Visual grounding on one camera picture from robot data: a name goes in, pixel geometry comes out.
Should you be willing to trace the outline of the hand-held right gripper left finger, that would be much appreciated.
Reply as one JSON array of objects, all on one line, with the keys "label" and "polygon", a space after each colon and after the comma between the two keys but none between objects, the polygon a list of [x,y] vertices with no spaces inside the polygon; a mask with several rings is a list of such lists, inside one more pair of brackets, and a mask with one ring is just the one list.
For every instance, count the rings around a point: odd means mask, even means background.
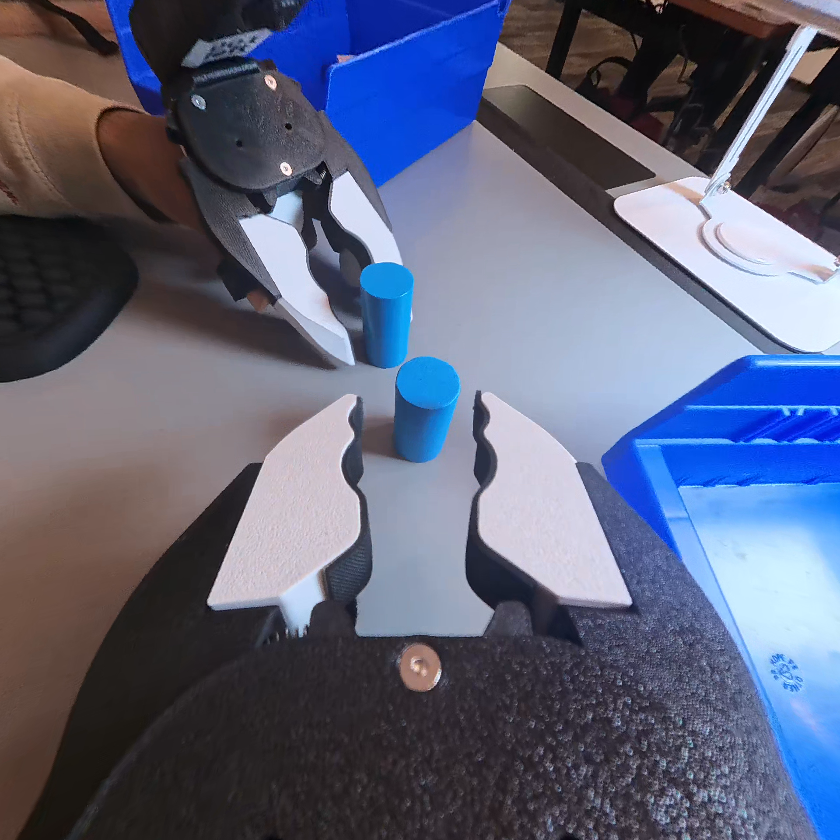
[{"label": "hand-held right gripper left finger", "polygon": [[268,453],[208,594],[211,609],[274,606],[288,631],[307,631],[318,604],[346,606],[363,591],[372,573],[363,425],[362,400],[344,395]]}]

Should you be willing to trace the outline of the blue plastic bin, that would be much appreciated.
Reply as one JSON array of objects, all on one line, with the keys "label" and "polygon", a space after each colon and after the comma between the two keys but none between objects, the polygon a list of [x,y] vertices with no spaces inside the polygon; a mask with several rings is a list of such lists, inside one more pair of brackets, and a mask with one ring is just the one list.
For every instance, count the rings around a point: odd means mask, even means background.
[{"label": "blue plastic bin", "polygon": [[622,437],[605,476],[682,559],[839,837],[839,360],[736,360]]},{"label": "blue plastic bin", "polygon": [[[297,81],[379,186],[475,118],[509,2],[310,1],[251,52]],[[106,2],[145,109],[161,83],[135,43],[133,2]]]}]

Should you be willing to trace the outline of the wooden office table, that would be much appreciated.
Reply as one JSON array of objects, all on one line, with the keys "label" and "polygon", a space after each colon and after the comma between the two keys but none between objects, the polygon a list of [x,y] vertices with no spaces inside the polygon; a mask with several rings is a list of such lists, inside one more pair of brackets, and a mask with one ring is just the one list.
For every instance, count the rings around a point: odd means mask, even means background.
[{"label": "wooden office table", "polygon": [[675,138],[713,130],[724,109],[754,71],[756,78],[719,130],[711,135],[697,168],[710,173],[760,93],[780,68],[793,24],[765,24],[741,11],[713,12],[711,2],[563,2],[547,73],[560,80],[581,12],[587,11],[641,39],[617,90],[602,101],[619,119],[641,130],[652,111],[649,91],[676,58],[693,62],[689,94],[680,101]]}]

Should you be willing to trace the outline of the teal wooden cylinder block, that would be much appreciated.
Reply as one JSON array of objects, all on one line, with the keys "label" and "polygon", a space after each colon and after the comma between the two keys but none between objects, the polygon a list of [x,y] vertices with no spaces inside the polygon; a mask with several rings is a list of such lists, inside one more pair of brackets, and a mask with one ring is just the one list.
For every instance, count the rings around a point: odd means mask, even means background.
[{"label": "teal wooden cylinder block", "polygon": [[455,368],[433,356],[405,362],[395,378],[395,451],[413,463],[426,463],[442,451],[460,396]]}]

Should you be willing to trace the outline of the white document stand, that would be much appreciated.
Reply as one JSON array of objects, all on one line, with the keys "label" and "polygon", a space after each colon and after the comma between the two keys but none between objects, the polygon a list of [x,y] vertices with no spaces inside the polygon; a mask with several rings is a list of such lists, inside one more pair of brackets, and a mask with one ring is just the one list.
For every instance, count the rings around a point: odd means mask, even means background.
[{"label": "white document stand", "polygon": [[824,353],[839,341],[838,260],[745,197],[730,175],[818,29],[798,27],[749,116],[709,178],[618,196],[629,227],[777,344]]}]

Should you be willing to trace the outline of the person's left forearm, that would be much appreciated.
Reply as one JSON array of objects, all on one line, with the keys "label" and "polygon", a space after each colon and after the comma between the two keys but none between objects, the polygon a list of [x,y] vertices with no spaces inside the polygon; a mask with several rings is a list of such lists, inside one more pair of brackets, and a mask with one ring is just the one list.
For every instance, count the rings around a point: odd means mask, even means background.
[{"label": "person's left forearm", "polygon": [[113,116],[155,124],[145,112],[1,58],[1,214],[169,222],[109,168],[99,130]]}]

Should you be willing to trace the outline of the blue wooden cylinder block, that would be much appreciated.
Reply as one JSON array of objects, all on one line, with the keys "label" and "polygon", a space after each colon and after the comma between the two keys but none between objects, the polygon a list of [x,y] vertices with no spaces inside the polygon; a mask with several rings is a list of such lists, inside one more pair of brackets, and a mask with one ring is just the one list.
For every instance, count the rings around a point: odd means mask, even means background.
[{"label": "blue wooden cylinder block", "polygon": [[360,304],[367,361],[392,369],[407,356],[413,319],[413,273],[393,262],[365,267],[360,275]]}]

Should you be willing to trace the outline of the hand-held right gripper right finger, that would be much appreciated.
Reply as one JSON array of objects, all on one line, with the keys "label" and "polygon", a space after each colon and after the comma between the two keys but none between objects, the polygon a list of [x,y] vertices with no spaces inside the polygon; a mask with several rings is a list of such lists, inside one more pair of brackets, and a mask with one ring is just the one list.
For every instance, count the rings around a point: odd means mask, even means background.
[{"label": "hand-held right gripper right finger", "polygon": [[474,401],[469,586],[490,607],[626,610],[623,574],[578,462],[549,432],[491,392]]}]

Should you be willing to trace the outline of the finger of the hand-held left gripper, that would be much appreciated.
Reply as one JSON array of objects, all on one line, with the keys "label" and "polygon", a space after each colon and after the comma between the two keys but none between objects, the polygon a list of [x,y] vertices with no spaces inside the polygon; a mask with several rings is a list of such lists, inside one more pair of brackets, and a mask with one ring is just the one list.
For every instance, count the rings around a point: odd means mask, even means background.
[{"label": "finger of the hand-held left gripper", "polygon": [[308,248],[296,226],[260,214],[244,219],[244,233],[276,288],[272,313],[293,326],[325,361],[353,366],[348,331],[312,275]]},{"label": "finger of the hand-held left gripper", "polygon": [[319,222],[339,258],[340,288],[351,299],[361,292],[362,271],[371,265],[402,266],[382,198],[367,171],[324,172],[319,185],[305,191],[305,214]]}]

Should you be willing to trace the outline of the black wrist rest pad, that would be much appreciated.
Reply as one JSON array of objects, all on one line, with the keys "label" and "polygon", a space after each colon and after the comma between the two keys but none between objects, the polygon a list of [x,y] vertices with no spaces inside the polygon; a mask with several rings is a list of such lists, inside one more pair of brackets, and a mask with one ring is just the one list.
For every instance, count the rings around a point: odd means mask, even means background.
[{"label": "black wrist rest pad", "polygon": [[1,383],[74,360],[112,324],[139,281],[133,259],[104,226],[1,216]]}]

